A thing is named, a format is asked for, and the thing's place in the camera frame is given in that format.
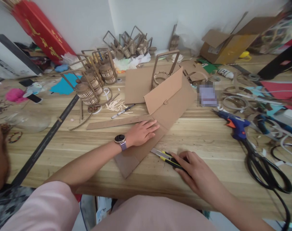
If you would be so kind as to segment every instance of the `watch face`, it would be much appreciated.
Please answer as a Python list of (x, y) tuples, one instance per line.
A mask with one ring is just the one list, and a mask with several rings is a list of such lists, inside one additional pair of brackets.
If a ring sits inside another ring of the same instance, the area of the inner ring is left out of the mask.
[(116, 142), (121, 142), (125, 139), (125, 136), (124, 135), (118, 135), (115, 137), (115, 141)]

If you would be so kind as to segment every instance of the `pink sleeve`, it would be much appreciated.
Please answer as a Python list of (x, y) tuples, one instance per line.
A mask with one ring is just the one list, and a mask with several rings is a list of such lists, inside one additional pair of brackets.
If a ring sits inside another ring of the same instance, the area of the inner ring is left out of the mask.
[(68, 185), (48, 182), (30, 195), (1, 231), (72, 230), (79, 211), (79, 203)]

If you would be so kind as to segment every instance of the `red banner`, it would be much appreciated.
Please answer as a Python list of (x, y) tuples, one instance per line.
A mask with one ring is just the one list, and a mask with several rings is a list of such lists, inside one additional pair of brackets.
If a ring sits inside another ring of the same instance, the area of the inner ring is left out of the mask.
[(55, 63), (61, 64), (61, 55), (75, 52), (66, 43), (52, 23), (34, 2), (20, 1), (15, 5), (12, 15), (17, 22), (31, 36), (42, 51)]

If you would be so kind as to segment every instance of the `black scissors handle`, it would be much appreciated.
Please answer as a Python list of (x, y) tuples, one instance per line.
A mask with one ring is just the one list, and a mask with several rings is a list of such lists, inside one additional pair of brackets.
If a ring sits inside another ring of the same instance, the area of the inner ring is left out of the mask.
[[(281, 171), (281, 169), (279, 169), (275, 164), (270, 162), (267, 158), (259, 155), (247, 139), (242, 140), (242, 143), (248, 150), (246, 164), (253, 178), (266, 189), (277, 189), (283, 193), (292, 193), (292, 184), (288, 177)], [(253, 170), (253, 165), (255, 166), (259, 175), (264, 179), (265, 183), (255, 173), (255, 171)], [(276, 171), (279, 174), (284, 182), (284, 187), (281, 187), (279, 185), (272, 173), (272, 170)]]

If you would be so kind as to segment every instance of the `wooden table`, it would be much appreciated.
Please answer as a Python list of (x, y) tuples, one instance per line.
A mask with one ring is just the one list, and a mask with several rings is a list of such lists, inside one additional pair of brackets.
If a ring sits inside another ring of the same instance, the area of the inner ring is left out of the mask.
[[(46, 84), (50, 84), (52, 82), (58, 82), (60, 78), (61, 76), (36, 77), (38, 82), (42, 83), (44, 86), (47, 86)], [(22, 90), (26, 89), (26, 87), (22, 86), (18, 80), (4, 80), (1, 83), (2, 84), (0, 85), (0, 100), (5, 100), (5, 95), (11, 88), (21, 88)], [(25, 130), (13, 128), (8, 133), (10, 135), (14, 132), (22, 131), (23, 135), (17, 142), (7, 143), (8, 153), (11, 162), (11, 171), (7, 183), (11, 183), (13, 179), (17, 176), (22, 167), (25, 165), (26, 161), (30, 158), (30, 156), (42, 142), (44, 137), (50, 131), (51, 127), (57, 121), (57, 117), (59, 117), (62, 114), (62, 112), (65, 110), (65, 108), (68, 106), (68, 104), (73, 98), (73, 95), (59, 95), (58, 93), (51, 94), (49, 90), (50, 88), (40, 92), (37, 95), (40, 98), (43, 98), (43, 101), (40, 104), (35, 104), (30, 100), (27, 100), (20, 104), (6, 101), (6, 103), (12, 103), (12, 106), (10, 106), (6, 111), (0, 114), (0, 124), (5, 123), (5, 119), (7, 116), (19, 110), (43, 112), (51, 117), (50, 125), (41, 132), (28, 133)]]
[[(150, 63), (144, 65), (151, 66), (153, 62), (152, 59)], [(169, 63), (162, 60), (158, 65)], [(251, 62), (241, 64), (241, 66), (253, 73), (257, 73), (266, 65), (266, 63), (250, 65), (250, 63), (254, 63), (254, 59)], [(236, 71), (233, 67), (228, 66), (227, 68)], [(117, 99), (124, 99), (125, 74), (119, 74), (118, 77), (122, 78), (123, 81), (110, 86), (110, 88), (113, 94), (120, 93)], [(292, 72), (282, 73), (275, 80), (291, 81)], [(223, 88), (232, 85), (229, 79), (223, 77), (221, 83)], [(136, 105), (131, 111), (134, 113), (121, 115), (119, 118), (146, 114), (146, 105)], [(94, 115), (88, 123), (108, 120), (114, 114), (115, 112), (103, 107), (102, 111)], [(86, 118), (85, 115), (87, 116), (87, 111), (84, 106), (84, 119)], [(88, 123), (75, 131), (69, 131), (69, 129), (79, 125), (79, 106), (76, 104), (22, 185), (40, 186), (44, 180), (65, 164), (87, 151), (107, 143), (116, 135), (125, 133), (132, 126), (124, 125), (85, 130)], [(209, 107), (197, 107), (195, 102), (155, 148), (175, 153), (180, 153), (183, 150), (196, 152), (205, 160), (228, 190), (251, 206), (260, 216), (284, 220), (284, 209), (278, 198), (274, 193), (257, 184), (249, 175), (244, 163), (246, 152), (231, 137), (232, 131), (229, 127), (224, 126), (225, 124), (226, 121), (211, 112)], [(258, 150), (265, 148), (269, 151), (269, 146), (266, 144), (269, 138), (257, 138), (259, 134), (251, 129), (249, 129), (248, 134), (253, 143), (256, 144), (256, 141), (258, 141)], [(282, 166), (280, 168), (292, 182), (292, 167)], [(79, 188), (79, 193), (121, 199), (128, 199), (137, 194), (166, 196), (194, 208), (213, 210), (210, 205), (190, 190), (170, 165), (165, 164), (152, 153), (140, 163), (126, 180), (122, 178), (115, 161), (110, 160), (96, 175)], [(292, 216), (292, 194), (281, 193), (281, 196), (289, 207)]]

